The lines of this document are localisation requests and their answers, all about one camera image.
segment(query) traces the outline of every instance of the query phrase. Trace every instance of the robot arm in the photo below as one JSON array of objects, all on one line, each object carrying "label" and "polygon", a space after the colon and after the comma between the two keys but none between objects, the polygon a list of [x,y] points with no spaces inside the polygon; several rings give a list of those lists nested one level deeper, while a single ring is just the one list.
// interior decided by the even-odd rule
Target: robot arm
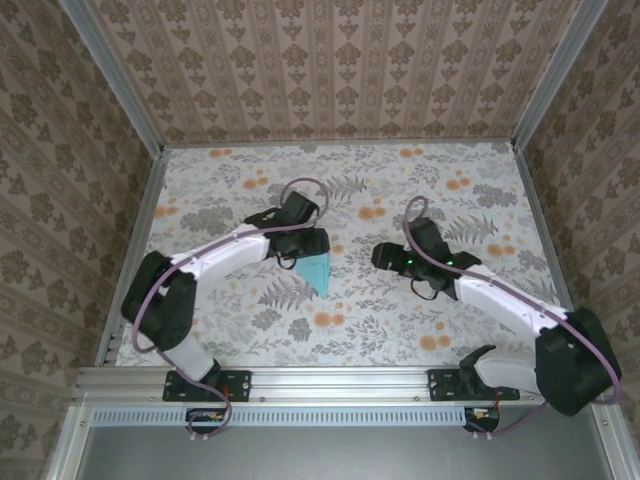
[{"label": "robot arm", "polygon": [[[149,253],[143,259],[125,297],[122,315],[133,323],[143,299],[159,277],[173,265],[192,258],[172,274],[154,295],[142,318],[140,331],[190,378],[201,381],[206,377],[208,383],[215,383],[220,366],[190,333],[197,288],[271,257],[295,261],[328,252],[328,235],[321,228],[240,235],[249,230],[303,224],[317,210],[315,203],[292,192],[281,208],[252,215],[231,233],[207,245],[172,257],[157,251]],[[196,255],[206,250],[207,246],[225,239],[227,242],[218,248]]]},{"label": "robot arm", "polygon": [[[412,282],[426,281],[436,296],[444,292],[453,300],[473,305],[515,332],[535,352],[503,352],[494,346],[483,346],[460,362],[458,390],[468,390],[468,396],[473,397],[474,389],[515,388],[540,394],[559,412],[574,415],[611,386],[603,365],[586,347],[545,313],[498,288],[498,283],[507,282],[482,265],[478,258],[467,252],[452,254],[433,221],[419,218],[409,224],[409,229],[416,243],[433,259],[482,274],[491,281],[438,268],[415,251],[392,243],[381,243],[374,248],[374,266],[393,270]],[[542,305],[542,312],[556,314],[576,328],[602,353],[620,378],[620,367],[593,312],[584,308],[568,312],[516,287],[510,288]]]}]

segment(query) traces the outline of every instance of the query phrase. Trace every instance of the patterned table surface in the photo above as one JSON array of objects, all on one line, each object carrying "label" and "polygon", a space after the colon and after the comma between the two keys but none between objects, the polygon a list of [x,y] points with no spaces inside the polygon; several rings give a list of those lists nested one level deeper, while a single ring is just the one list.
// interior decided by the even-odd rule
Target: patterned table surface
[{"label": "patterned table surface", "polygon": [[[425,302],[409,281],[371,265],[382,241],[405,244],[401,217],[430,199],[452,251],[467,250],[503,278],[557,303],[514,156],[506,143],[374,144],[180,149],[169,162],[147,251],[171,255],[276,206],[285,183],[325,182],[331,206],[329,296],[320,298],[273,260],[198,291],[193,331],[228,366],[373,366],[457,363],[492,343],[528,348],[475,308],[445,295]],[[299,189],[318,203],[313,185]],[[428,295],[426,284],[417,284]],[[138,355],[127,325],[118,365],[162,365]]]}]

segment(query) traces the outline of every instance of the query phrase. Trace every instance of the teal triangular prism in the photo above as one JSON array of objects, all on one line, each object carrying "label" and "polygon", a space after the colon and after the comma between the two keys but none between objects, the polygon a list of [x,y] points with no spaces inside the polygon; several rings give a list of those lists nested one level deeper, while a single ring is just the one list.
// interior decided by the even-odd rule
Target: teal triangular prism
[{"label": "teal triangular prism", "polygon": [[329,254],[315,255],[313,257],[299,258],[293,269],[298,272],[318,295],[327,298],[329,294]]}]

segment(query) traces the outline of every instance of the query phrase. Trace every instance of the aluminum frame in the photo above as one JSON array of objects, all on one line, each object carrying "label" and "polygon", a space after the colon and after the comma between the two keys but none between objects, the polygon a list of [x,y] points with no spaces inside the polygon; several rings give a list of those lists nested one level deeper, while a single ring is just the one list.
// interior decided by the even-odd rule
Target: aluminum frame
[{"label": "aluminum frame", "polygon": [[[429,143],[417,140],[417,143]],[[301,142],[312,146],[324,142]],[[384,141],[369,143],[388,143]],[[535,193],[522,149],[515,152],[521,179],[527,193],[538,234],[549,262],[552,278],[561,304],[572,309],[560,264],[549,231],[542,216],[540,202]],[[150,176],[143,205],[134,229],[136,247],[127,252],[127,263],[118,283],[116,296],[105,330],[101,350],[96,363],[104,365],[106,357],[117,354],[119,329],[122,317],[119,303],[124,288],[133,278],[135,269],[144,254],[155,203],[164,183],[167,158],[156,162]],[[236,367],[229,370],[253,372],[252,394],[249,406],[261,407],[340,407],[340,406],[483,406],[486,402],[431,402],[428,395],[426,370],[447,366],[416,367]],[[92,367],[81,369],[76,383],[58,448],[53,458],[49,479],[75,478],[93,411],[99,406],[166,407],[162,402],[162,389],[168,368],[165,367]],[[505,408],[535,406],[542,399],[523,396],[517,402],[504,402]],[[189,406],[213,406],[221,404],[198,403]],[[618,406],[592,406],[592,414],[598,425],[600,439],[605,449],[609,467],[616,480],[640,479],[640,463]]]},{"label": "aluminum frame", "polygon": [[607,0],[588,0],[578,5],[567,30],[549,61],[549,65],[531,96],[531,100],[516,125],[512,135],[516,146],[524,149],[531,140],[606,5]]},{"label": "aluminum frame", "polygon": [[105,80],[115,93],[133,128],[138,132],[140,140],[149,151],[151,158],[156,161],[162,154],[162,134],[153,123],[145,107],[144,97],[137,92],[136,87],[129,80],[127,69],[122,65],[102,32],[99,21],[91,11],[89,2],[60,0],[60,3],[89,49],[91,57],[100,67]]},{"label": "aluminum frame", "polygon": [[465,145],[476,145],[478,143],[509,143],[507,137],[486,137],[486,138],[374,138],[374,139],[335,139],[335,140],[273,140],[264,142],[209,142],[209,143],[168,143],[165,150],[184,150],[193,148],[239,148],[239,147],[301,147],[311,148],[320,145],[401,145],[405,143],[420,144],[440,144],[440,143],[463,143]]}]

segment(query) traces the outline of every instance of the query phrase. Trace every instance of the black motor joint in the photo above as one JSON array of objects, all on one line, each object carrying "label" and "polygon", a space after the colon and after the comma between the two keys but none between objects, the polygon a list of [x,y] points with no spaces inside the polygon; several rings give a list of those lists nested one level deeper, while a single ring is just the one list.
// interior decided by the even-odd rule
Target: black motor joint
[{"label": "black motor joint", "polygon": [[[291,192],[280,208],[270,208],[247,217],[244,223],[257,228],[288,227],[311,220],[319,211],[318,205],[298,192]],[[267,257],[295,260],[321,255],[329,251],[329,235],[324,228],[309,227],[290,232],[267,233],[270,240]]]},{"label": "black motor joint", "polygon": [[[409,223],[411,236],[420,249],[434,260],[461,270],[482,262],[467,252],[452,254],[447,242],[442,239],[438,226],[427,217]],[[405,250],[397,243],[379,243],[373,249],[371,262],[381,270],[392,270],[417,282],[428,282],[434,292],[444,292],[457,300],[454,280],[458,274],[436,267],[414,250]]]}]

